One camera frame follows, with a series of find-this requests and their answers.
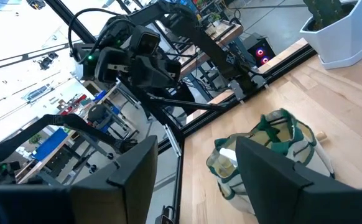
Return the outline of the grey corner bracket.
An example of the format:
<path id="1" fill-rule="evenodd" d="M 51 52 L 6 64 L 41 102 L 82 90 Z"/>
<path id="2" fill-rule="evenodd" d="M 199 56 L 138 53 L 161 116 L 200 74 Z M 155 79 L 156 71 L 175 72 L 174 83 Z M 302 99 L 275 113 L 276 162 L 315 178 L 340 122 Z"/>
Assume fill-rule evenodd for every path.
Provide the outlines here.
<path id="1" fill-rule="evenodd" d="M 244 104 L 244 99 L 246 98 L 246 94 L 244 93 L 244 90 L 241 88 L 240 84 L 236 80 L 232 80 L 230 81 L 229 86 L 233 91 L 236 99 L 241 104 Z"/>
<path id="2" fill-rule="evenodd" d="M 261 88 L 261 87 L 263 87 L 265 89 L 269 88 L 269 85 L 267 84 L 267 81 L 261 75 L 253 75 L 251 77 L 251 80 L 256 84 L 256 88 Z"/>

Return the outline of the cream gardening bag green trim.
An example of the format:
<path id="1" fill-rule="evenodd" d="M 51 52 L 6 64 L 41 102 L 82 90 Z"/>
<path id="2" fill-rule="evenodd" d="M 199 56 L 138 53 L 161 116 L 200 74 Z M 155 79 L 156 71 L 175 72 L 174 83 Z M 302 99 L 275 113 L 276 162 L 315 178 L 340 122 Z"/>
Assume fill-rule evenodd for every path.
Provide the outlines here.
<path id="1" fill-rule="evenodd" d="M 327 177 L 335 176 L 331 160 L 314 132 L 284 108 L 261 115 L 258 124 L 248 133 L 235 133 L 215 140 L 215 149 L 223 147 L 235 152 L 238 137 L 253 140 Z M 239 170 L 226 179 L 215 177 L 225 200 L 241 212 L 255 214 Z"/>

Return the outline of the blue table top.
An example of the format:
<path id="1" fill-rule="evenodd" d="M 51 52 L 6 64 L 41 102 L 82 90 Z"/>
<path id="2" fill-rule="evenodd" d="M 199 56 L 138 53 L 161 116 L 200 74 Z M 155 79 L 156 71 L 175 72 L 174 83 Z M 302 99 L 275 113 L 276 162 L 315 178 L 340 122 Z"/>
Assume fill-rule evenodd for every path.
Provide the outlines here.
<path id="1" fill-rule="evenodd" d="M 68 134 L 59 128 L 47 140 L 45 140 L 31 157 L 37 161 L 44 160 L 57 146 L 68 136 Z"/>

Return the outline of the black thin strut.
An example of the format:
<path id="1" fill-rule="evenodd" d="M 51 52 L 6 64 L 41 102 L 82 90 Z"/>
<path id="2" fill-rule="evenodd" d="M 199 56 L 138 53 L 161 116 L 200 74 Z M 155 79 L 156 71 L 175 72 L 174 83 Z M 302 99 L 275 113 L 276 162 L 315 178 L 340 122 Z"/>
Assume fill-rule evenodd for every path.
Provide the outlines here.
<path id="1" fill-rule="evenodd" d="M 152 103 L 156 103 L 159 105 L 166 105 L 166 106 L 189 108 L 189 109 L 195 109 L 195 110 L 221 111 L 221 110 L 227 109 L 227 107 L 229 107 L 229 105 L 230 105 L 229 103 L 203 104 L 203 103 L 194 103 L 194 102 L 189 102 L 189 101 L 172 100 L 172 99 L 168 99 L 168 98 L 154 96 L 150 93 L 148 93 L 147 95 L 149 97 L 149 100 Z"/>

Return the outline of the black table edge frame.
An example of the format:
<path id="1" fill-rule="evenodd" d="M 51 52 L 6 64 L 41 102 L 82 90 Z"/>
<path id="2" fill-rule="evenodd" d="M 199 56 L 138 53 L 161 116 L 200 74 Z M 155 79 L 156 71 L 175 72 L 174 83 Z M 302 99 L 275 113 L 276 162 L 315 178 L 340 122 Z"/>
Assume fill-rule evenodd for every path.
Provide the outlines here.
<path id="1" fill-rule="evenodd" d="M 295 67 L 301 65 L 309 58 L 316 55 L 316 51 L 309 46 L 309 44 L 303 44 L 301 47 L 294 49 L 291 53 L 285 58 L 277 62 L 275 65 L 268 68 L 264 72 L 268 77 L 265 79 L 267 84 L 271 84 L 278 80 L 280 77 L 285 75 L 287 72 L 291 71 Z M 179 223 L 180 212 L 181 212 L 181 199 L 183 197 L 182 193 L 182 184 L 183 184 L 183 170 L 185 168 L 185 140 L 191 135 L 197 133 L 199 130 L 208 126 L 212 121 L 223 116 L 223 114 L 228 113 L 233 108 L 239 105 L 239 101 L 236 99 L 236 96 L 230 91 L 222 93 L 225 99 L 221 100 L 222 103 L 227 103 L 225 110 L 223 111 L 207 111 L 202 115 L 197 116 L 193 119 L 192 122 L 188 123 L 186 126 L 181 128 L 181 140 L 180 140 L 180 150 L 182 155 L 177 158 L 177 170 L 175 175 L 175 188 L 174 188 L 174 197 L 173 197 L 173 218 L 175 223 Z"/>

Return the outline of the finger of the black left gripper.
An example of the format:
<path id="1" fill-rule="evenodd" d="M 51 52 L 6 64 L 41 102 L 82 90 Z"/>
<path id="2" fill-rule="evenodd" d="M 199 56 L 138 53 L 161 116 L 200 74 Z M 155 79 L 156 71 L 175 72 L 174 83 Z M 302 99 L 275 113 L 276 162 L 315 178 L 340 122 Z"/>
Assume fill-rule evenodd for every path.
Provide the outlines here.
<path id="1" fill-rule="evenodd" d="M 131 83 L 137 87 L 152 86 L 152 64 L 147 57 L 136 57 L 131 65 Z"/>
<path id="2" fill-rule="evenodd" d="M 177 61 L 158 60 L 154 68 L 153 87 L 165 88 L 175 85 L 177 81 Z"/>

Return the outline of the wooden workbench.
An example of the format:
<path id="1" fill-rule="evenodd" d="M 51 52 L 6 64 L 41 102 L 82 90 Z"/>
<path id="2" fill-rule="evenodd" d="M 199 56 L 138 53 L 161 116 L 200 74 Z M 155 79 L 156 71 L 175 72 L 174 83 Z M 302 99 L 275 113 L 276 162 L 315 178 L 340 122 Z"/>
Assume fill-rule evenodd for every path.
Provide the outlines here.
<path id="1" fill-rule="evenodd" d="M 238 39 L 243 32 L 243 26 L 237 23 L 222 21 L 216 27 L 209 27 L 207 32 L 209 33 L 210 38 L 223 50 L 230 42 Z M 214 62 L 206 52 L 195 45 L 188 47 L 182 55 L 183 57 L 180 56 L 178 58 L 178 61 L 182 65 L 180 78 L 187 76 L 208 60 Z"/>

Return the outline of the tall green cactus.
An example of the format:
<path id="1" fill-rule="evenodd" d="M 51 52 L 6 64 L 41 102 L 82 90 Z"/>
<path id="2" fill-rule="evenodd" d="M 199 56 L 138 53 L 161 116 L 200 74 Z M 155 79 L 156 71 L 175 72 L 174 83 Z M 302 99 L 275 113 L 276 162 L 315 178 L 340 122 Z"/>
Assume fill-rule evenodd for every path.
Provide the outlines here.
<path id="1" fill-rule="evenodd" d="M 318 31 L 346 16 L 340 0 L 303 0 L 312 14 L 307 30 Z"/>

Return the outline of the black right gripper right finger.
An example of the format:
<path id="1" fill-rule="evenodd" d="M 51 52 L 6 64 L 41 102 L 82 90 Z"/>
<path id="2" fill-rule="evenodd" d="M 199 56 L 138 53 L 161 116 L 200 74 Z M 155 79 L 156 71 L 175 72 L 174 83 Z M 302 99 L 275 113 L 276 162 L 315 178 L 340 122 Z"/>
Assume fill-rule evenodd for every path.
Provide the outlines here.
<path id="1" fill-rule="evenodd" d="M 362 224 L 362 190 L 245 137 L 236 158 L 259 224 Z"/>

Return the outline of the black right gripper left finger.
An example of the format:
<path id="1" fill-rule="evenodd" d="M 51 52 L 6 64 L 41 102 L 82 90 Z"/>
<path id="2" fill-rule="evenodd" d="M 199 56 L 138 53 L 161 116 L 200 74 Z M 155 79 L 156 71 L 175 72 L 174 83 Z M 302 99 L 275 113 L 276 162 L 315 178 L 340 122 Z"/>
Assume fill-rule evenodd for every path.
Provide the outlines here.
<path id="1" fill-rule="evenodd" d="M 0 185 L 0 224 L 145 224 L 157 157 L 148 136 L 73 185 Z"/>

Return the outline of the computer tower red fans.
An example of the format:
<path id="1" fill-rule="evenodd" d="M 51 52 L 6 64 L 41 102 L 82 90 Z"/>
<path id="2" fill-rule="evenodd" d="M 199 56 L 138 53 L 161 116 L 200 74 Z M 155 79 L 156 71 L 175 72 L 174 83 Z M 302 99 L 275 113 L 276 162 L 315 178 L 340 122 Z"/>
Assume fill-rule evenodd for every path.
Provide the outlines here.
<path id="1" fill-rule="evenodd" d="M 276 56 L 267 39 L 256 32 L 245 38 L 243 44 L 253 56 L 257 67 L 264 65 Z"/>

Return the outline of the silver metal bracket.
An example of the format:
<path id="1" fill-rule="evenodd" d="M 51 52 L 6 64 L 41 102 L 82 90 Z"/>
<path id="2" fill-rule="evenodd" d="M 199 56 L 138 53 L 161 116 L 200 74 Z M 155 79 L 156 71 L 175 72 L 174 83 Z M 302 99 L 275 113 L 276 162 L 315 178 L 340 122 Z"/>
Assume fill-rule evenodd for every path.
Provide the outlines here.
<path id="1" fill-rule="evenodd" d="M 179 142 L 176 140 L 172 130 L 169 128 L 167 124 L 163 125 L 163 127 L 166 132 L 167 138 L 170 141 L 172 149 L 174 150 L 176 156 L 180 157 L 182 155 L 182 152 L 180 150 Z"/>

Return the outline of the small potted plant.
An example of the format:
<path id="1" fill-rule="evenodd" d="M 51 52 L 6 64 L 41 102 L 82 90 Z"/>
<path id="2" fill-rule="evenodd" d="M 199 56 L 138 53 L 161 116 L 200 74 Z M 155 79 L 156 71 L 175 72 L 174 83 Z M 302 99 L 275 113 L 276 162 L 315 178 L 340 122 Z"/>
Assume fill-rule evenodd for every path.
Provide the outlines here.
<path id="1" fill-rule="evenodd" d="M 221 16 L 216 12 L 211 12 L 208 20 L 214 27 L 216 27 L 220 25 Z"/>

